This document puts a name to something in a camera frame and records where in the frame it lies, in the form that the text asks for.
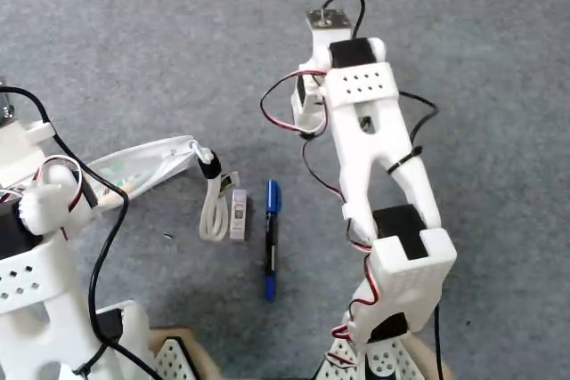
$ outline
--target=wooden base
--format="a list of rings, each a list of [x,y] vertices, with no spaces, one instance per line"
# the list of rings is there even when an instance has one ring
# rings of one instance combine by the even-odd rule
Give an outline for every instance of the wooden base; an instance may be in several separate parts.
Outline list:
[[[156,328],[151,332],[150,348],[156,355],[168,337],[180,337],[184,341],[186,350],[192,358],[194,366],[199,372],[201,380],[223,380],[220,368],[210,358],[206,350],[198,343],[192,331],[187,327]],[[438,380],[436,355],[416,336],[408,336],[402,340],[406,351],[418,365],[421,373],[427,380]],[[450,368],[444,364],[444,380],[452,380]]]

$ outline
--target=white usb cable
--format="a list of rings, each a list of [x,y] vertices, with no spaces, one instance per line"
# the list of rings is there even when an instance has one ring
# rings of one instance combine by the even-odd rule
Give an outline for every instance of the white usb cable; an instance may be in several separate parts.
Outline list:
[[[208,192],[199,219],[199,236],[204,240],[219,242],[224,239],[230,224],[228,202],[221,192],[222,167],[212,150],[201,147],[197,141],[191,142],[191,148],[198,156],[199,166],[208,179]]]

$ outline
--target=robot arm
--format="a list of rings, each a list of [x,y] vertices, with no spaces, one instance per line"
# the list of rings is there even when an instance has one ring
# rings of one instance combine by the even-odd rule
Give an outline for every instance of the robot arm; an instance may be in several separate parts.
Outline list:
[[[386,47],[377,38],[353,39],[341,11],[307,14],[313,55],[300,69],[326,72],[322,81],[299,77],[291,102],[296,125],[314,128],[327,115],[340,164],[343,216],[368,246],[366,279],[333,330],[357,354],[374,343],[421,330],[439,302],[457,254],[445,229],[424,164],[399,107],[400,92]],[[373,210],[371,169],[380,166],[403,190],[407,205]]]

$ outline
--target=hole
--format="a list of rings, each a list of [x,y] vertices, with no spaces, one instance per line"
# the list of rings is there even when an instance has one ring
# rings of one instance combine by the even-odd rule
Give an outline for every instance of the hole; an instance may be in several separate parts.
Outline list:
[[[40,368],[36,378],[58,378],[60,369],[61,363],[49,362]]]

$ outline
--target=gray carpet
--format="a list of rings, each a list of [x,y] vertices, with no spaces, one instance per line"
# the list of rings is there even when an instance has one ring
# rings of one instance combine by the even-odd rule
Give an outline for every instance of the gray carpet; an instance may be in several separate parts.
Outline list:
[[[255,208],[247,244],[200,241],[194,167],[133,203],[99,294],[101,305],[138,300],[155,326],[191,325],[227,376],[310,376],[362,279],[301,141],[257,109],[308,58],[304,11],[322,1],[0,0],[0,74],[45,100],[84,159],[193,133],[241,171]],[[355,16],[355,0],[338,4]],[[569,6],[368,0],[362,34],[385,40],[402,89],[442,108],[419,140],[459,253],[442,301],[444,357],[459,379],[570,377]],[[289,91],[270,103],[286,118]],[[402,106],[410,123],[424,112]],[[335,156],[329,135],[309,154],[329,180]],[[284,197],[276,304],[262,298],[270,177]],[[375,207],[403,202],[385,174],[373,178]],[[73,238],[84,280],[112,221]]]

